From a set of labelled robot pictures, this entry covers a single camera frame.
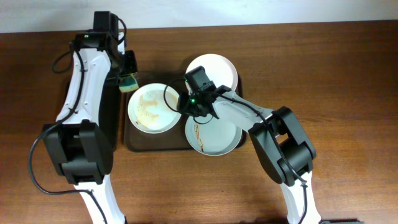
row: food residue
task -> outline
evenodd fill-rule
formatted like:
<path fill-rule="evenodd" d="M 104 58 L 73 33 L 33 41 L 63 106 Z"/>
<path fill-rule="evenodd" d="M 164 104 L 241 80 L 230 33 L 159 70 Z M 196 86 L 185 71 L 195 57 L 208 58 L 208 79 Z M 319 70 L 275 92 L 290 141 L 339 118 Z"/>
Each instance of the food residue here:
<path fill-rule="evenodd" d="M 158 102 L 156 100 L 145 100 L 144 95 L 139 97 L 137 105 L 137 121 L 136 123 L 141 123 L 146 128 L 148 125 L 155 122 L 159 118 L 159 114 L 153 114 L 147 110 L 149 106 L 157 106 Z"/>
<path fill-rule="evenodd" d="M 203 142 L 201 141 L 201 139 L 199 137 L 199 125 L 197 125 L 197 124 L 193 125 L 193 130 L 195 132 L 195 136 L 197 137 L 197 141 L 198 141 L 198 144 L 199 144 L 199 146 L 201 148 L 201 151 L 204 152 L 204 150 L 203 150 Z"/>

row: wooden table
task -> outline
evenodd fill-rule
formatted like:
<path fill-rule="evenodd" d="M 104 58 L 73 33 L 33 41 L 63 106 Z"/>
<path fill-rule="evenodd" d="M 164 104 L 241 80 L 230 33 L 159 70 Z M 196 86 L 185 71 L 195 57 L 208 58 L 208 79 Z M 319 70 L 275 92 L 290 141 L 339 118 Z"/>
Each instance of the wooden table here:
<path fill-rule="evenodd" d="M 245 98 L 291 108 L 317 149 L 313 191 L 324 219 L 398 220 L 398 21 L 129 30 L 139 70 L 184 70 L 224 55 Z M 48 196 L 27 156 L 60 111 L 70 74 L 51 63 L 75 32 L 0 35 L 0 222 L 90 223 L 79 195 Z M 129 223 L 251 223 L 287 215 L 280 187 L 250 141 L 221 157 L 195 151 L 136 154 L 122 144 L 111 178 Z M 40 143 L 34 171 L 50 190 L 72 189 Z"/>

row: white plate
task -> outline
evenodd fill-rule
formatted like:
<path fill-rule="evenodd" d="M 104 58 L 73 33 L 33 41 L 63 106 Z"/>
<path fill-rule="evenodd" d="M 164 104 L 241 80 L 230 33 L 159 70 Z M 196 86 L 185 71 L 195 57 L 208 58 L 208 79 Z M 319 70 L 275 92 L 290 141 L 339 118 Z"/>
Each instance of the white plate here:
<path fill-rule="evenodd" d="M 143 132 L 150 134 L 162 133 L 172 128 L 179 121 L 181 114 L 176 113 L 164 102 L 163 92 L 166 85 L 152 83 L 140 87 L 130 98 L 127 113 L 131 123 Z M 167 88 L 167 103 L 175 109 L 178 93 L 171 87 Z"/>
<path fill-rule="evenodd" d="M 200 123 L 209 121 L 206 118 L 196 118 Z M 221 156 L 231 152 L 241 140 L 242 129 L 233 123 L 213 118 L 207 124 L 197 124 L 189 117 L 185 125 L 185 135 L 189 144 L 196 151 L 207 156 Z"/>
<path fill-rule="evenodd" d="M 225 57 L 217 54 L 205 54 L 195 58 L 188 66 L 186 73 L 194 68 L 203 66 L 210 81 L 213 81 L 216 87 L 221 85 L 230 87 L 235 91 L 238 85 L 238 73 L 234 65 Z"/>

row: brown tray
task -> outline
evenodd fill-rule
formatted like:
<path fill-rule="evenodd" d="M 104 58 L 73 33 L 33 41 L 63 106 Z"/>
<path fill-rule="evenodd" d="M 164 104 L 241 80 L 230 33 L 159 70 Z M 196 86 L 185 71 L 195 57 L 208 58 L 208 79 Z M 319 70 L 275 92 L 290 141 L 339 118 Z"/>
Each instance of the brown tray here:
<path fill-rule="evenodd" d="M 137 76 L 137 82 L 139 86 L 144 86 L 150 83 L 163 83 L 168 84 L 171 80 L 181 78 L 185 74 L 185 71 L 177 72 L 140 72 Z M 178 93 L 187 91 L 185 82 L 177 82 L 172 88 Z M 242 81 L 238 76 L 238 87 L 236 93 L 243 97 L 242 94 Z M 130 97 L 134 92 L 126 93 L 124 102 L 124 139 L 123 143 L 132 152 L 154 152 L 154 151 L 180 151 L 180 150 L 191 150 L 193 149 L 189 145 L 185 137 L 185 123 L 187 122 L 188 116 L 182 115 L 180 121 L 172 127 L 170 130 L 159 134 L 148 134 L 138 130 L 132 125 L 129 115 L 127 114 L 127 105 Z M 243 131 L 241 140 L 236 148 L 243 146 L 246 142 L 247 134 Z"/>

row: green sponge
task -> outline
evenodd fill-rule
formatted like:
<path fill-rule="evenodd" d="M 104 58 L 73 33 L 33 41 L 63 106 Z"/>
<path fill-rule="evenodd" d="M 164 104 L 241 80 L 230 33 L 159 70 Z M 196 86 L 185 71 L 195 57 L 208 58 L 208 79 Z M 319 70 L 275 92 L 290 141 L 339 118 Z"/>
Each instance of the green sponge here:
<path fill-rule="evenodd" d="M 126 77 L 120 79 L 119 89 L 122 93 L 127 93 L 130 91 L 137 90 L 139 88 L 136 78 L 134 78 L 136 73 L 132 73 Z"/>

